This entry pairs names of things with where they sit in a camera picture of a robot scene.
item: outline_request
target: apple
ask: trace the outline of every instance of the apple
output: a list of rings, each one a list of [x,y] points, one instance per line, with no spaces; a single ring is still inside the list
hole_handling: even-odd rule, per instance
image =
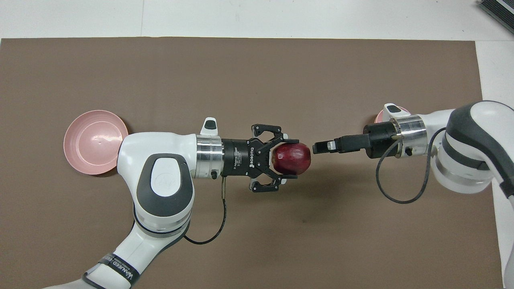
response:
[[[310,166],[310,149],[303,143],[283,143],[271,155],[273,168],[287,175],[299,175]]]

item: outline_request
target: silver metal cylinder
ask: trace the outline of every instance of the silver metal cylinder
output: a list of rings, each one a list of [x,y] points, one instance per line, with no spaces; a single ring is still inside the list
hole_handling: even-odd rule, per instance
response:
[[[424,155],[427,153],[428,136],[423,120],[417,115],[393,118],[396,130],[403,135],[396,157]]]
[[[222,139],[217,135],[196,135],[196,171],[194,177],[218,177],[222,169]]]

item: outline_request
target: cable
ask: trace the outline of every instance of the cable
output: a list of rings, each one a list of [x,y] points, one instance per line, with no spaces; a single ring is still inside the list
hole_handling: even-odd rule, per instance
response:
[[[216,233],[216,235],[214,235],[212,238],[210,238],[210,239],[208,239],[206,241],[203,241],[203,242],[192,240],[188,236],[184,236],[184,239],[186,239],[189,242],[191,242],[193,244],[196,244],[196,245],[204,245],[204,244],[210,243],[212,240],[216,239],[216,237],[219,236],[219,233],[222,232],[223,227],[225,225],[225,220],[227,219],[227,203],[225,202],[225,181],[226,181],[226,178],[227,177],[225,177],[225,176],[222,178],[223,221],[222,221],[222,225],[221,225],[221,227],[219,227],[219,230]]]
[[[382,189],[382,185],[380,184],[380,177],[379,177],[379,171],[380,171],[380,165],[382,165],[382,162],[383,160],[386,158],[386,156],[393,150],[393,148],[398,145],[400,143],[400,141],[403,139],[403,136],[400,136],[399,139],[397,139],[386,151],[385,153],[382,155],[382,157],[380,158],[380,160],[378,161],[378,164],[377,164],[377,169],[376,169],[376,173],[375,173],[375,177],[377,178],[377,185],[378,185],[378,189],[380,189],[380,191],[382,192],[382,194],[390,199],[391,201],[395,202],[395,203],[398,203],[398,204],[410,204],[412,202],[414,202],[415,200],[419,199],[419,197],[421,197],[421,195],[423,194],[423,192],[425,191],[426,187],[427,187],[427,183],[428,183],[428,176],[430,174],[430,157],[432,156],[432,146],[434,145],[434,140],[436,138],[436,136],[444,131],[446,128],[442,128],[438,131],[436,131],[434,133],[434,135],[432,136],[432,138],[430,139],[430,142],[428,143],[428,152],[427,152],[427,168],[426,168],[426,171],[425,171],[425,180],[423,180],[423,184],[421,186],[421,189],[419,190],[419,193],[418,195],[416,195],[414,198],[410,199],[410,200],[407,200],[407,201],[400,201],[400,200],[397,200],[391,196],[389,196],[385,191],[384,189]]]

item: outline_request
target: black button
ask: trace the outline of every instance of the black button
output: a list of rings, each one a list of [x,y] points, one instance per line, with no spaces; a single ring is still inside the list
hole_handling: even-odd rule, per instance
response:
[[[204,128],[208,130],[215,130],[216,129],[216,122],[214,120],[208,120],[205,122]]]
[[[387,110],[389,112],[392,112],[392,113],[399,113],[399,112],[401,112],[401,109],[399,109],[397,106],[394,106],[394,105],[389,105],[387,107]]]

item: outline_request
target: plate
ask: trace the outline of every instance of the plate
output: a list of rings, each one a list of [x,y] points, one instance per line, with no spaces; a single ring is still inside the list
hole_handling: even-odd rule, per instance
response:
[[[125,123],[112,112],[96,110],[77,117],[64,135],[64,155],[77,171],[98,175],[116,166]]]

